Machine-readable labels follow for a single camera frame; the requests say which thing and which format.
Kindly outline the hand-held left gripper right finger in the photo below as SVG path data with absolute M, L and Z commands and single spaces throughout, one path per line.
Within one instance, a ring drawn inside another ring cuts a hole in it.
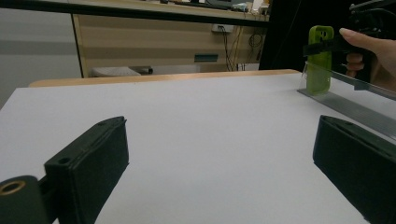
M 396 224 L 396 145 L 321 116 L 313 161 L 370 224 Z

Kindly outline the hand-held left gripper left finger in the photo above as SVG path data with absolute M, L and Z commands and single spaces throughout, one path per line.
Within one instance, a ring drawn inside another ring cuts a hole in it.
M 129 164 L 123 116 L 94 124 L 44 164 L 61 224 L 94 224 Z

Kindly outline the green phone case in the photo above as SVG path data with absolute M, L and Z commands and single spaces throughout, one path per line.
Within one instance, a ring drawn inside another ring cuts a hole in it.
M 331 26 L 316 25 L 310 28 L 309 39 L 332 39 L 333 28 Z M 311 95 L 322 94 L 328 91 L 332 76 L 332 53 L 307 56 L 306 65 L 306 90 Z

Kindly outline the clear plastic tray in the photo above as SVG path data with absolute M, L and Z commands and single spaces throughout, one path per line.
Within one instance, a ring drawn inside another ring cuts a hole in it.
M 298 92 L 396 141 L 396 92 L 332 71 L 327 92 L 306 90 L 306 65 Z

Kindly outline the black curtain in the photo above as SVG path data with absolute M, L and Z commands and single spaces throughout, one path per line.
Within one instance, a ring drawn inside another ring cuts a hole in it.
M 315 25 L 340 28 L 348 22 L 353 0 L 272 0 L 260 70 L 302 71 L 303 46 Z

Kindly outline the pale grey bundle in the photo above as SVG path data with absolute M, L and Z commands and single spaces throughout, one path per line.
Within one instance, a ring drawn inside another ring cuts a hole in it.
M 92 77 L 130 77 L 139 76 L 135 70 L 129 67 L 94 67 L 91 70 Z

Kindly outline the white table cover sheet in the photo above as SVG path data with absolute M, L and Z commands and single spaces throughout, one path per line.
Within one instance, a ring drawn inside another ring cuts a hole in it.
M 0 181 L 104 119 L 126 119 L 130 163 L 97 224 L 367 224 L 313 161 L 319 118 L 302 75 L 37 81 L 0 108 Z

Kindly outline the small rectangular desk label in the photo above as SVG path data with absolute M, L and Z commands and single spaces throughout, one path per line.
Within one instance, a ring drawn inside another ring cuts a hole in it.
M 194 61 L 196 63 L 215 63 L 219 58 L 218 54 L 211 53 L 197 53 L 194 55 Z

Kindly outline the white cabinet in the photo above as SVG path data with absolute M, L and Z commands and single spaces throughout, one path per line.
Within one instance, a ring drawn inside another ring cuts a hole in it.
M 80 76 L 69 14 L 0 8 L 0 108 L 17 88 Z

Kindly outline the white wall socket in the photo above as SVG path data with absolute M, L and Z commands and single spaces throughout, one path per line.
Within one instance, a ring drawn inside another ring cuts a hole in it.
M 226 33 L 226 34 L 230 34 L 233 32 L 233 25 L 229 25 L 229 24 L 213 24 L 212 25 L 212 29 L 211 31 L 213 33 Z

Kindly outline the black horizontal frame bar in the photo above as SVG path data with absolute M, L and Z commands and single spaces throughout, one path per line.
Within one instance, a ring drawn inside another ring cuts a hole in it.
M 270 22 L 264 16 L 255 16 L 248 13 L 135 1 L 109 3 L 105 0 L 71 0 L 65 2 L 0 0 L 0 8 L 159 21 L 218 23 L 249 27 L 268 27 L 270 25 Z

